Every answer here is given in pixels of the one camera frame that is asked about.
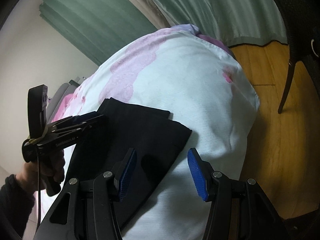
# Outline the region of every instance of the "black chair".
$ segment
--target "black chair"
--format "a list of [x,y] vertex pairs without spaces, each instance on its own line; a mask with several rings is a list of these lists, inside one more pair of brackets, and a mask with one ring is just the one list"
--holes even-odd
[[320,63],[312,48],[314,28],[320,29],[320,16],[305,0],[274,0],[284,21],[289,45],[289,66],[284,92],[278,108],[282,112],[292,83],[295,65],[302,61],[320,97]]

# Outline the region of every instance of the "black sleeve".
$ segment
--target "black sleeve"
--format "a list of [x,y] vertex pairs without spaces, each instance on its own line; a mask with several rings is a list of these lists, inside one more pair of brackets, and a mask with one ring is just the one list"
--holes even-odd
[[0,189],[0,208],[18,235],[22,238],[35,198],[28,196],[12,174]]

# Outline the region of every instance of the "bed sheet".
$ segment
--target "bed sheet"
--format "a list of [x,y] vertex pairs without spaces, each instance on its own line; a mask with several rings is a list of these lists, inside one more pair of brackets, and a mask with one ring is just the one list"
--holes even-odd
[[[202,239],[210,203],[197,195],[187,164],[196,147],[215,170],[239,179],[259,99],[236,60],[181,29],[130,43],[76,89],[62,117],[96,111],[105,98],[169,110],[193,132],[157,189],[122,231],[123,239]],[[68,168],[73,147],[65,149]],[[55,197],[42,191],[42,216]]]

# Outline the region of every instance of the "metal pin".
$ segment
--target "metal pin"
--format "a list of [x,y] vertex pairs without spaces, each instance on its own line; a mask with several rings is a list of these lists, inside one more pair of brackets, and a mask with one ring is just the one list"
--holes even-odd
[[213,173],[213,176],[214,176],[215,178],[221,178],[221,177],[222,177],[222,173],[221,173],[220,171],[215,171],[215,172]]
[[112,176],[112,172],[111,171],[106,171],[105,173],[103,173],[103,177],[105,178],[109,178]]
[[248,179],[248,183],[250,185],[254,185],[254,184],[256,184],[256,180],[255,179]]
[[70,185],[74,185],[74,184],[76,184],[77,182],[78,182],[78,180],[77,180],[76,178],[72,178],[72,179],[69,180],[69,184],[70,184]]

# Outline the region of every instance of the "wooden floor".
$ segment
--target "wooden floor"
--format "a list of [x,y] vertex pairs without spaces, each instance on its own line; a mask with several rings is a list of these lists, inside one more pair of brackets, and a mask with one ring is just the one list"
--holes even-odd
[[288,46],[232,48],[260,98],[248,136],[241,180],[255,178],[279,215],[296,217],[317,209],[320,201],[320,101],[303,63],[296,65],[283,113],[281,100]]

